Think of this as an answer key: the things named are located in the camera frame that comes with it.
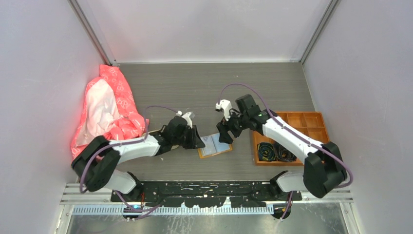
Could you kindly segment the orange leather card holder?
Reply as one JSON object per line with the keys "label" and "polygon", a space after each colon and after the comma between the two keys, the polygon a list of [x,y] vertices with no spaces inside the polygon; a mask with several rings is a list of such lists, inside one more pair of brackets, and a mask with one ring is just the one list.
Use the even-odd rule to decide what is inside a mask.
{"label": "orange leather card holder", "polygon": [[220,142],[219,136],[219,133],[215,133],[201,137],[201,140],[205,144],[205,147],[198,149],[198,155],[200,159],[232,151],[232,145]]}

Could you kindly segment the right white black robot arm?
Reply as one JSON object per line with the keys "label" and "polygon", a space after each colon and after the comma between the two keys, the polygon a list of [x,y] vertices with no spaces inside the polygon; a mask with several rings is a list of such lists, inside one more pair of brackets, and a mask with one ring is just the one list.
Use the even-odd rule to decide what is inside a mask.
{"label": "right white black robot arm", "polygon": [[262,110],[252,95],[236,99],[237,110],[229,100],[216,102],[215,110],[223,113],[217,124],[219,141],[232,144],[243,130],[249,129],[283,146],[303,163],[303,169],[284,171],[270,180],[270,193],[276,200],[283,200],[293,191],[308,191],[323,198],[336,188],[352,181],[344,165],[339,148],[333,142],[322,143],[290,126],[268,108]]}

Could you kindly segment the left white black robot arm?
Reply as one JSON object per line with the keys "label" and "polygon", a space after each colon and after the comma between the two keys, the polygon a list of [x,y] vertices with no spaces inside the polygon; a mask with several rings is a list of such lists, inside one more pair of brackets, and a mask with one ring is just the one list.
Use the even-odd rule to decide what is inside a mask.
{"label": "left white black robot arm", "polygon": [[139,138],[109,141],[97,136],[72,161],[71,167],[80,178],[81,193],[107,188],[137,201],[143,192],[142,182],[131,172],[117,170],[117,166],[141,157],[162,155],[175,146],[189,150],[205,147],[189,117],[174,117],[161,129]]}

